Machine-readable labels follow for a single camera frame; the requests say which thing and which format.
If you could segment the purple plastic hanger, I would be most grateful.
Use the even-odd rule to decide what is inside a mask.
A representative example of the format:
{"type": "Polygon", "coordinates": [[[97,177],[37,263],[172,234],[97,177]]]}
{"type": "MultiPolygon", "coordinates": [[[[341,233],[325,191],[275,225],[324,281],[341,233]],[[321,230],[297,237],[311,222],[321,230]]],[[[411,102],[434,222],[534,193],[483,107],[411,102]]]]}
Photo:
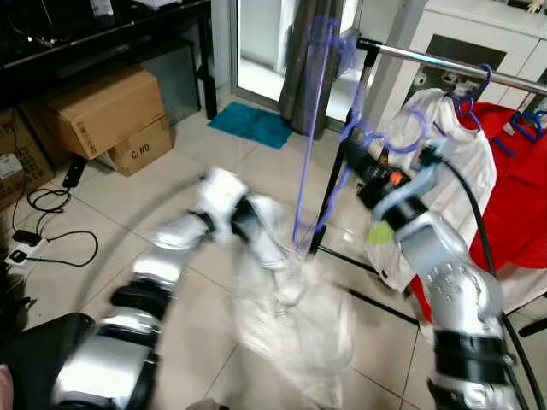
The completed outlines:
{"type": "Polygon", "coordinates": [[[480,132],[482,125],[480,124],[477,114],[473,112],[475,103],[478,101],[478,97],[480,97],[482,91],[492,82],[492,75],[493,72],[495,72],[493,67],[489,66],[488,63],[481,63],[479,67],[485,71],[485,81],[482,82],[481,85],[473,87],[472,90],[466,92],[464,95],[457,95],[452,92],[446,94],[446,96],[453,101],[455,114],[469,117],[475,125],[477,132],[480,132]]]}
{"type": "MultiPolygon", "coordinates": [[[[366,61],[366,54],[362,50],[356,49],[355,42],[357,38],[359,36],[356,30],[343,30],[340,27],[341,62],[338,66],[338,73],[332,82],[331,96],[328,99],[326,109],[328,109],[331,97],[336,95],[339,87],[345,87],[348,84],[343,80],[343,71],[351,70],[357,63],[361,65],[359,79],[364,71],[363,63],[366,61]]],[[[358,82],[353,86],[353,92],[345,95],[345,102],[347,103],[347,106],[345,106],[345,121],[343,129],[341,129],[341,132],[336,137],[337,142],[349,142],[351,155],[363,154],[373,140],[380,140],[379,129],[376,129],[375,126],[370,126],[366,120],[366,107],[364,107],[366,91],[359,92],[356,89],[358,82]]],[[[311,161],[314,140],[320,137],[321,134],[316,134],[315,137],[311,136],[311,134],[303,134],[303,136],[305,137],[306,144],[303,153],[303,165],[300,175],[298,175],[296,208],[294,208],[294,220],[291,231],[291,243],[293,249],[298,251],[298,253],[302,253],[302,251],[309,248],[312,236],[320,229],[320,224],[317,221],[315,224],[306,224],[304,222],[304,219],[302,219],[302,208],[306,197],[306,187],[308,187],[309,169],[311,168],[309,161],[311,161]]],[[[337,196],[341,189],[343,189],[345,181],[349,178],[347,168],[343,164],[341,177],[337,186],[337,196]]],[[[327,226],[329,215],[331,215],[331,211],[328,210],[324,215],[318,215],[318,220],[325,222],[327,226]]]]}

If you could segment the white polo shirt black buttons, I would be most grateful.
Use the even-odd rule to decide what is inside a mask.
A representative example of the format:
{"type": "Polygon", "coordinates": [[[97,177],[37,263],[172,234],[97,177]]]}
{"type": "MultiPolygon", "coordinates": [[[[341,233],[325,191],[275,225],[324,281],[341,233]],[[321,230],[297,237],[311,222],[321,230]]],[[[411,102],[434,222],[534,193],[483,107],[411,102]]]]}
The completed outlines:
{"type": "Polygon", "coordinates": [[[239,239],[232,313],[241,343],[268,360],[320,410],[343,410],[343,372],[353,355],[350,301],[312,258],[277,232],[280,203],[246,196],[263,233],[239,239]]]}

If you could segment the blue plastic hanger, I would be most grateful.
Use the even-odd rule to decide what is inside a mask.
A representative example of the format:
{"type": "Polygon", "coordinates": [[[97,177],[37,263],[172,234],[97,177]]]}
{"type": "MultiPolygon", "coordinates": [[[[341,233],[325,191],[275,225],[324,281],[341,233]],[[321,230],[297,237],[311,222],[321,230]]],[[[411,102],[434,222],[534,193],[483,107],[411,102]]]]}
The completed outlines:
{"type": "Polygon", "coordinates": [[[535,112],[514,112],[505,118],[504,132],[508,134],[522,134],[523,138],[535,144],[544,137],[544,117],[546,109],[535,112]]]}

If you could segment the white shirt green print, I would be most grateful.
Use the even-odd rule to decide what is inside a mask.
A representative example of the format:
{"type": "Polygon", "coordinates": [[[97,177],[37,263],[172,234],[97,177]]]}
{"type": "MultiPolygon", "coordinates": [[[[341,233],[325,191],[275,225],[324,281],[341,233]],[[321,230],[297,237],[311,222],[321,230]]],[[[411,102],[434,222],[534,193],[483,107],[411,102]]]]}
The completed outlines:
{"type": "MultiPolygon", "coordinates": [[[[410,95],[403,108],[380,127],[379,135],[380,140],[368,145],[368,152],[373,155],[386,152],[391,164],[408,173],[413,172],[411,167],[417,165],[423,148],[438,142],[443,159],[460,172],[475,195],[479,210],[485,211],[497,181],[489,142],[477,126],[461,124],[453,98],[447,97],[445,91],[433,87],[410,95]]],[[[468,196],[448,168],[440,167],[434,187],[422,200],[428,208],[441,214],[466,243],[477,243],[475,236],[479,229],[468,196]]],[[[388,225],[376,221],[367,223],[367,228],[364,253],[368,260],[388,288],[406,289],[415,274],[393,238],[379,239],[380,234],[390,233],[388,225]]]]}

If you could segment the teal floor mat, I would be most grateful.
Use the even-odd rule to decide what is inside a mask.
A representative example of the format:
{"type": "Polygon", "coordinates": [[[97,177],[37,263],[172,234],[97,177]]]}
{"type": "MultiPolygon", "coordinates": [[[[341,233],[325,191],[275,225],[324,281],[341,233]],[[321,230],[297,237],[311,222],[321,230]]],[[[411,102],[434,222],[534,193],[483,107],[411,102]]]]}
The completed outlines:
{"type": "Polygon", "coordinates": [[[209,121],[208,126],[271,149],[284,147],[293,133],[278,114],[241,102],[231,102],[209,121]]]}

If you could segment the cardboard box C/NO print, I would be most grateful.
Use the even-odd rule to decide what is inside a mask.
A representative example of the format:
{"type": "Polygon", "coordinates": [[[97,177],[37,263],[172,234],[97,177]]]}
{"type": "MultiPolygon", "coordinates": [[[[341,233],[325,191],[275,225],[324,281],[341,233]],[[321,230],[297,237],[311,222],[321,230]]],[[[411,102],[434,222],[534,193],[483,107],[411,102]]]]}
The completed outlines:
{"type": "Polygon", "coordinates": [[[168,117],[163,116],[109,149],[98,160],[122,176],[130,177],[171,149],[174,149],[172,127],[168,117]]]}

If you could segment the metal clothes rack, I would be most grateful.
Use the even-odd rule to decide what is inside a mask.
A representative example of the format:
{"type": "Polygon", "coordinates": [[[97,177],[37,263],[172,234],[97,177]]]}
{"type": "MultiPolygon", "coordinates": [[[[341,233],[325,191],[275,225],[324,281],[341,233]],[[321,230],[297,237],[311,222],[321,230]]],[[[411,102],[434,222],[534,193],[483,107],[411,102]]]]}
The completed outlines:
{"type": "MultiPolygon", "coordinates": [[[[517,90],[523,90],[524,92],[534,93],[540,97],[546,97],[547,85],[537,83],[531,79],[521,79],[512,77],[512,75],[496,73],[490,70],[485,70],[483,67],[474,67],[467,63],[452,60],[444,57],[438,57],[426,54],[426,52],[418,52],[412,50],[402,50],[391,44],[379,42],[379,40],[372,40],[368,38],[357,38],[355,42],[357,50],[362,50],[366,54],[366,61],[363,63],[364,71],[360,75],[358,86],[356,87],[359,92],[363,92],[368,88],[368,75],[376,65],[376,60],[380,55],[387,57],[395,57],[397,59],[409,60],[410,62],[419,63],[419,65],[435,67],[435,69],[446,69],[460,74],[467,75],[468,77],[491,79],[496,85],[504,85],[507,87],[514,87],[517,90]]],[[[331,210],[332,199],[337,196],[338,181],[343,172],[344,164],[344,152],[343,149],[337,149],[335,160],[332,162],[331,172],[329,173],[328,181],[326,183],[325,194],[323,204],[321,204],[320,215],[324,215],[325,212],[331,210]]],[[[324,251],[325,254],[335,257],[340,261],[347,262],[353,267],[359,268],[363,271],[367,271],[376,278],[379,276],[379,271],[375,270],[372,266],[369,266],[366,262],[357,261],[349,256],[344,256],[338,251],[329,249],[323,245],[323,238],[326,234],[326,223],[317,220],[320,224],[320,229],[312,236],[311,243],[309,243],[308,254],[314,256],[317,251],[324,251]]]]}

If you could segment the grey curtain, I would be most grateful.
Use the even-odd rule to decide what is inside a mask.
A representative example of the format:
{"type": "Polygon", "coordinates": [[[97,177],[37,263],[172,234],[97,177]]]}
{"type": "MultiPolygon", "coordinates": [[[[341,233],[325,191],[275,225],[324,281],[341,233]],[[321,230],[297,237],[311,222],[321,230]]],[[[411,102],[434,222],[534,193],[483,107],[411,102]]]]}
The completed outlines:
{"type": "Polygon", "coordinates": [[[278,105],[294,132],[315,137],[326,125],[326,106],[341,62],[343,5],[344,0],[297,0],[278,105]]]}

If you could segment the red shirt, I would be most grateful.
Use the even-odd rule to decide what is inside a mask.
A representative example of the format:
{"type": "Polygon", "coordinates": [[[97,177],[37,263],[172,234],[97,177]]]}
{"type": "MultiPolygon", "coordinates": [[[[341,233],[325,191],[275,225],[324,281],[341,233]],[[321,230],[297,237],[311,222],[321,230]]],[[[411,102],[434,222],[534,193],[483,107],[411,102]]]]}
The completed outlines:
{"type": "MultiPolygon", "coordinates": [[[[547,141],[531,143],[522,134],[504,132],[503,124],[514,109],[481,102],[473,112],[488,139],[497,181],[481,212],[468,182],[456,168],[450,171],[466,192],[478,226],[477,243],[468,243],[470,257],[481,269],[487,268],[488,256],[497,271],[508,263],[546,269],[547,141]]],[[[460,117],[460,122],[475,126],[468,117],[460,117]]]]}

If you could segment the grey flat panel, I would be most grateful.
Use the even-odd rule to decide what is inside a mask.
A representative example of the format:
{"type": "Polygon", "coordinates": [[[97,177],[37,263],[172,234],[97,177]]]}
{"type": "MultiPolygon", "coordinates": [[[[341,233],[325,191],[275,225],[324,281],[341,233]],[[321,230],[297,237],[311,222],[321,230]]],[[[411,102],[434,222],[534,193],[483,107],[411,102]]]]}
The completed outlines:
{"type": "Polygon", "coordinates": [[[130,58],[157,78],[169,124],[179,124],[202,108],[192,42],[181,38],[152,40],[133,47],[130,58]]]}

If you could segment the black handheld device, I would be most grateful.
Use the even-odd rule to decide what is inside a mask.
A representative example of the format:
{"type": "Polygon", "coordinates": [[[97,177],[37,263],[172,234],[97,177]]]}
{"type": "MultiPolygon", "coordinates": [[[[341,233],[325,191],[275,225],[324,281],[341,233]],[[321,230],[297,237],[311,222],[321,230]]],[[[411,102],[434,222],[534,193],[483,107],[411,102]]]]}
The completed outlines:
{"type": "Polygon", "coordinates": [[[86,165],[87,159],[75,156],[69,163],[65,179],[62,181],[62,188],[69,190],[78,187],[79,180],[82,179],[83,174],[85,174],[86,165]]]}

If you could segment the large cardboard box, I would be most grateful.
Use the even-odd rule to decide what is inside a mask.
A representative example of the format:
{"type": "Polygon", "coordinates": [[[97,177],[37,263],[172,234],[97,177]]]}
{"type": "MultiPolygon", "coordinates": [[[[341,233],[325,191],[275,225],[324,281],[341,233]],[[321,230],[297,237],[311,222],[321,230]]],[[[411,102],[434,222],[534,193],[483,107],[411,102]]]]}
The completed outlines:
{"type": "Polygon", "coordinates": [[[159,79],[128,66],[43,99],[38,114],[63,148],[93,160],[167,116],[167,110],[159,79]]]}

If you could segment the white cabinet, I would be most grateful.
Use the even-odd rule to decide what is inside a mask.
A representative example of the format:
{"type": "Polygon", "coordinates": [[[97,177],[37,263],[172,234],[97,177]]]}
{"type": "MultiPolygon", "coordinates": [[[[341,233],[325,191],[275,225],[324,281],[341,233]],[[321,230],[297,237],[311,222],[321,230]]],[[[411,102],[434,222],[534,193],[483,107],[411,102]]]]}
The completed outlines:
{"type": "MultiPolygon", "coordinates": [[[[496,0],[408,0],[396,15],[388,43],[403,50],[489,65],[496,72],[545,82],[547,20],[496,0]]],[[[398,112],[418,90],[437,89],[464,97],[480,79],[448,67],[428,67],[387,57],[388,79],[378,93],[380,118],[398,112]]]]}

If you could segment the black desk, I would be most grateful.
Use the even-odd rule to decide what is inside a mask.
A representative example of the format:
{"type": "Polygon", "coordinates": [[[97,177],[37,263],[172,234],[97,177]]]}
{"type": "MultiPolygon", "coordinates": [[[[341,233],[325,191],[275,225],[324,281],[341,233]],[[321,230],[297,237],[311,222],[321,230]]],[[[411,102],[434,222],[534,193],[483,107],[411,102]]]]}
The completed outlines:
{"type": "Polygon", "coordinates": [[[49,89],[59,67],[123,44],[197,29],[196,77],[208,120],[218,113],[214,79],[214,1],[180,0],[153,9],[137,0],[109,0],[95,15],[92,0],[0,0],[0,112],[49,89]]]}

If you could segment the white power strip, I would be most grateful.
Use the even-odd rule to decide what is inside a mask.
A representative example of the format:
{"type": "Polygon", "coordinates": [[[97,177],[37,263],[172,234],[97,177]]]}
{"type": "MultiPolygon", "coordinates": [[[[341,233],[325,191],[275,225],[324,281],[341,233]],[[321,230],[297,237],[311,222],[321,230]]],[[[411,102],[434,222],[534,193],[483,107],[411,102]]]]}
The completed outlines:
{"type": "Polygon", "coordinates": [[[38,256],[39,246],[28,243],[17,243],[15,249],[10,250],[4,258],[4,262],[10,268],[23,268],[32,258],[38,256]]]}

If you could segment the brown cardboard box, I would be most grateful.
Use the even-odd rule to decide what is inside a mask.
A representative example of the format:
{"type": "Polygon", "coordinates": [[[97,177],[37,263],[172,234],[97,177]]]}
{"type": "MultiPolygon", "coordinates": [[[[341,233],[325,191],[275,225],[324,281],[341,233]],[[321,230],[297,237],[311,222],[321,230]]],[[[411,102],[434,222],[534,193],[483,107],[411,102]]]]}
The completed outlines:
{"type": "Polygon", "coordinates": [[[15,203],[24,189],[38,188],[54,176],[54,168],[20,110],[0,112],[0,210],[15,203]]]}

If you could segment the glass door white frame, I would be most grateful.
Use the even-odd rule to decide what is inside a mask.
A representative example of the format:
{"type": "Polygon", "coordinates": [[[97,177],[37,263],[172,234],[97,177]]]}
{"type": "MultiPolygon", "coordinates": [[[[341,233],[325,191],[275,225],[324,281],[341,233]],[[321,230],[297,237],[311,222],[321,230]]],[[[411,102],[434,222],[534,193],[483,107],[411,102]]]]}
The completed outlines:
{"type": "MultiPolygon", "coordinates": [[[[297,0],[231,1],[235,7],[235,87],[269,99],[278,113],[285,82],[285,48],[297,0]]],[[[396,16],[407,5],[408,0],[344,0],[341,28],[356,30],[359,38],[387,40],[396,24],[396,16]]],[[[348,84],[332,95],[326,109],[326,124],[344,120],[345,95],[352,93],[353,86],[350,76],[360,70],[361,65],[357,63],[341,73],[348,84]]]]}

